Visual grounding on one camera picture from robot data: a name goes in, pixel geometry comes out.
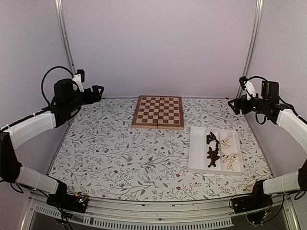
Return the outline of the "wooden chessboard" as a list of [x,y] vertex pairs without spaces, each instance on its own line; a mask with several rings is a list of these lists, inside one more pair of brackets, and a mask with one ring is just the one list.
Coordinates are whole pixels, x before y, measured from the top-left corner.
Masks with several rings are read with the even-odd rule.
[[182,98],[178,96],[139,96],[132,127],[183,130]]

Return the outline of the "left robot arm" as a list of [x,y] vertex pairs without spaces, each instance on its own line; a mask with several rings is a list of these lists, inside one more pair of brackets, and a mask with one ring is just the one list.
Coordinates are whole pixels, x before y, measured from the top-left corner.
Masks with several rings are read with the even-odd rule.
[[61,208],[71,204],[71,197],[57,180],[33,169],[22,166],[15,151],[32,138],[58,128],[72,119],[83,105],[94,104],[102,99],[104,87],[94,85],[83,88],[80,80],[62,79],[54,84],[54,97],[46,109],[6,126],[0,132],[0,177],[7,183],[28,186],[53,195]]

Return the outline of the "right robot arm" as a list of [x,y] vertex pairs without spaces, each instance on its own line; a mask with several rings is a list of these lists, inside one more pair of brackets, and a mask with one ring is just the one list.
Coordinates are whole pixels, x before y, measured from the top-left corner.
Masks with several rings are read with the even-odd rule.
[[[258,115],[264,115],[264,121],[260,122],[260,125],[271,121],[287,132],[306,151],[307,121],[296,112],[293,105],[279,96],[279,83],[260,76],[250,78],[243,76],[239,78],[239,83],[246,94],[228,101],[233,112],[236,115],[254,112],[256,121]],[[252,209],[258,209],[266,202],[267,197],[273,194],[306,191],[307,163],[304,162],[295,172],[255,182],[248,205]]]

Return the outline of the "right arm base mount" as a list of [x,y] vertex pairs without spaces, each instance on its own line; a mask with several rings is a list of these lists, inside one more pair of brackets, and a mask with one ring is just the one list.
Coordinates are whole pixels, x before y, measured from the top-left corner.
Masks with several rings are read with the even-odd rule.
[[229,207],[235,214],[245,213],[247,221],[252,225],[265,222],[273,205],[272,196],[254,198],[252,195],[231,197]]

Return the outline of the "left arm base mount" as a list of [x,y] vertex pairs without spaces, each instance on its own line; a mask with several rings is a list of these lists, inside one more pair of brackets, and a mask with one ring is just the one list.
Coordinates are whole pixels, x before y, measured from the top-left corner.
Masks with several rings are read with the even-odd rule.
[[50,206],[78,213],[85,213],[88,201],[88,195],[81,195],[81,193],[74,195],[67,193],[54,194],[49,195],[47,198],[47,204]]

